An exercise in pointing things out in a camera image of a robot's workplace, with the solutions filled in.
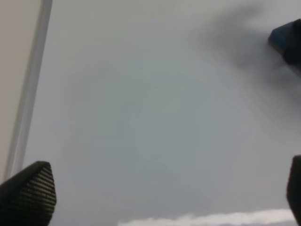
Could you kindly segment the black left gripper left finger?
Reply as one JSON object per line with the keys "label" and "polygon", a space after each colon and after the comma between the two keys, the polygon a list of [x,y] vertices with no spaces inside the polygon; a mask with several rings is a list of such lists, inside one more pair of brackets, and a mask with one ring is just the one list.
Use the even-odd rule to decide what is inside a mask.
{"label": "black left gripper left finger", "polygon": [[37,161],[0,185],[0,224],[47,226],[56,202],[51,165]]}

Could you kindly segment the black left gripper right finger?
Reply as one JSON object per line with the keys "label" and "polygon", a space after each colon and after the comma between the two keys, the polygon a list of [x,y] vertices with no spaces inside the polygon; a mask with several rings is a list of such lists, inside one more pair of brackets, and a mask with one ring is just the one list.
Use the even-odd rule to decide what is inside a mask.
{"label": "black left gripper right finger", "polygon": [[292,159],[289,179],[286,189],[286,198],[290,209],[296,219],[297,224],[301,225],[301,156],[296,155]]}

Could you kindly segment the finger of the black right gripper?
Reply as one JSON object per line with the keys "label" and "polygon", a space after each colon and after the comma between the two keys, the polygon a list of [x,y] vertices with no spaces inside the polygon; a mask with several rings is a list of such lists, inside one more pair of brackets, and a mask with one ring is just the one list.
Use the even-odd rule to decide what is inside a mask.
{"label": "finger of the black right gripper", "polygon": [[284,25],[284,61],[297,74],[301,74],[301,19]]}

